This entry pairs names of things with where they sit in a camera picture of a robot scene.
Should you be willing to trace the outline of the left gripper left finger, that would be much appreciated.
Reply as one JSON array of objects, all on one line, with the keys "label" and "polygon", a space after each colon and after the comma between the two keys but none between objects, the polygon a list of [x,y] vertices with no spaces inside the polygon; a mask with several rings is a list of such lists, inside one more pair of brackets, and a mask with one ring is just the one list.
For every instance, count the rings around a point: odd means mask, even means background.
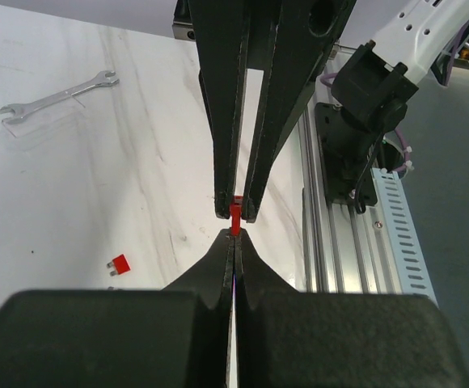
[{"label": "left gripper left finger", "polygon": [[235,240],[160,290],[43,290],[0,307],[0,387],[223,387]]}]

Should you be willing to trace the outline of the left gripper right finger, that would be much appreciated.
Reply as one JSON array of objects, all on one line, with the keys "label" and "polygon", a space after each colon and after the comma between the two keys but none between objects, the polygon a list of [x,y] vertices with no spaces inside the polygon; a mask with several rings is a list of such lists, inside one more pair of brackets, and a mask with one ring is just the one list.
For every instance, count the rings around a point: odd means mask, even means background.
[{"label": "left gripper right finger", "polygon": [[235,240],[241,387],[469,387],[445,316],[421,295],[303,293]]}]

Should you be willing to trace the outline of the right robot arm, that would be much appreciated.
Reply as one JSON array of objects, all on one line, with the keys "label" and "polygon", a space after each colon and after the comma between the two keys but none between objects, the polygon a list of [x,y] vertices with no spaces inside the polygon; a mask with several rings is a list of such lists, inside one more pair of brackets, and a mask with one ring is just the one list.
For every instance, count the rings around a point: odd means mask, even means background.
[{"label": "right robot arm", "polygon": [[[199,83],[213,140],[214,210],[228,218],[249,69],[264,74],[243,190],[243,220],[254,222],[270,171],[315,91],[352,1],[181,1],[192,25]],[[330,199],[364,213],[364,184],[385,133],[405,117],[418,83],[469,22],[469,1],[413,1],[360,45],[336,73],[340,111],[323,139]]]}]

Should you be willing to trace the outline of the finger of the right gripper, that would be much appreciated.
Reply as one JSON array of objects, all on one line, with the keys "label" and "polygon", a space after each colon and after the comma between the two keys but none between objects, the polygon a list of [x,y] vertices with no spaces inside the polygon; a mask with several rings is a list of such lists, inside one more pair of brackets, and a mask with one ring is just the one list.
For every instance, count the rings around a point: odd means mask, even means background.
[{"label": "finger of the right gripper", "polygon": [[235,194],[247,76],[247,1],[188,3],[200,62],[199,83],[213,140],[214,209],[230,217]]},{"label": "finger of the right gripper", "polygon": [[315,91],[353,1],[273,1],[265,32],[267,57],[247,175],[243,218],[256,221],[277,155]]}]

